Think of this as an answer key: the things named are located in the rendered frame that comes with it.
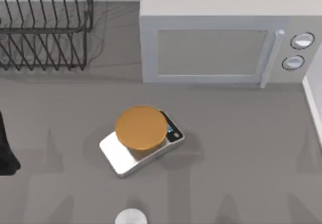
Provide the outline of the large microwave knob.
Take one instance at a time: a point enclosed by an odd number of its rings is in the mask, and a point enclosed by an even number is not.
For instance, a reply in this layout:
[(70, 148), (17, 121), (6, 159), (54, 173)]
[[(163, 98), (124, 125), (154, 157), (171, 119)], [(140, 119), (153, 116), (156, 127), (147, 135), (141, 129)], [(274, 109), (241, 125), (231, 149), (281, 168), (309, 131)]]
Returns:
[(290, 46), (296, 50), (308, 48), (315, 41), (315, 36), (311, 32), (294, 35), (290, 40)]

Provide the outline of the small microwave knob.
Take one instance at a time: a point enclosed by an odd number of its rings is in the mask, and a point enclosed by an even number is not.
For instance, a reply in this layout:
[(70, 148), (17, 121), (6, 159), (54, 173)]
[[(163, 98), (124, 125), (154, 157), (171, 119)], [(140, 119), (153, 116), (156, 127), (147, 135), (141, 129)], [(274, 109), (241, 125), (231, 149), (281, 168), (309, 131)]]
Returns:
[(288, 71), (297, 70), (305, 64), (305, 59), (301, 55), (295, 55), (285, 58), (281, 66)]

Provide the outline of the silver kitchen scale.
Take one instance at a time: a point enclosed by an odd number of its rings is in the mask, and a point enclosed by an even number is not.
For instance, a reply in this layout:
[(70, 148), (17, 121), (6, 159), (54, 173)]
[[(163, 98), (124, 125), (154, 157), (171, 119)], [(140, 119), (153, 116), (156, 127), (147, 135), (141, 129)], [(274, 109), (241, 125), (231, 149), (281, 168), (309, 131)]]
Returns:
[(170, 152), (184, 141), (184, 133), (168, 114), (161, 109), (157, 110), (163, 114), (167, 121), (167, 134), (159, 146), (145, 151), (129, 149), (118, 140), (115, 128), (99, 143), (102, 153), (118, 177), (123, 178), (134, 173), (153, 160)]

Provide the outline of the pale microwave oven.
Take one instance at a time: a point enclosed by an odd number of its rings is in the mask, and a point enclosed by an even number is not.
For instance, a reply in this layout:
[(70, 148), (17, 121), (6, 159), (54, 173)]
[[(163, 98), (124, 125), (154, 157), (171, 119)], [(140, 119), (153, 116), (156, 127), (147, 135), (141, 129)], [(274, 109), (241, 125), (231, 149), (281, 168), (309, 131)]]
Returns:
[[(262, 18), (285, 31), (268, 84), (301, 83), (322, 45), (322, 0), (140, 0), (140, 17), (243, 17)], [(290, 46), (294, 35), (311, 32), (315, 41), (306, 49)], [(287, 57), (301, 55), (305, 64), (285, 70), (281, 63)]]

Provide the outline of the white cup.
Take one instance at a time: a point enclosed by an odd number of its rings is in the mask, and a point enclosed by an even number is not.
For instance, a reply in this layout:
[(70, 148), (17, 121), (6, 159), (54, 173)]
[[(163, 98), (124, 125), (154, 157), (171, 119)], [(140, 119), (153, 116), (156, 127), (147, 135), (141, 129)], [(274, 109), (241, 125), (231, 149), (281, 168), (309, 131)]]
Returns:
[(145, 214), (136, 208), (122, 210), (115, 217), (114, 224), (148, 224)]

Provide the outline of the round orange bread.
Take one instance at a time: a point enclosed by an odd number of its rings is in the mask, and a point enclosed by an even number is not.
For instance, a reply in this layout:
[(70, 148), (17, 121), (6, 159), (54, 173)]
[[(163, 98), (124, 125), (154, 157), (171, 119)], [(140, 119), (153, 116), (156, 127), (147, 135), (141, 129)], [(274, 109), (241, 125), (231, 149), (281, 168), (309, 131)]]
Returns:
[(167, 121), (156, 108), (134, 106), (126, 109), (117, 118), (115, 132), (125, 147), (145, 151), (163, 142), (167, 134)]

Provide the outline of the microwave oven door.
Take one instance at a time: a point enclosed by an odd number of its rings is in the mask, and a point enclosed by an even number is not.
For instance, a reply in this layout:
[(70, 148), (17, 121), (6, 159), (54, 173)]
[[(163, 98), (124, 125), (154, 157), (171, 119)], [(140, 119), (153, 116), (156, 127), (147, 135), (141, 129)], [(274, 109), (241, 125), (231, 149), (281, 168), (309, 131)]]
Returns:
[(274, 31), (262, 18), (142, 16), (143, 81), (258, 84)]

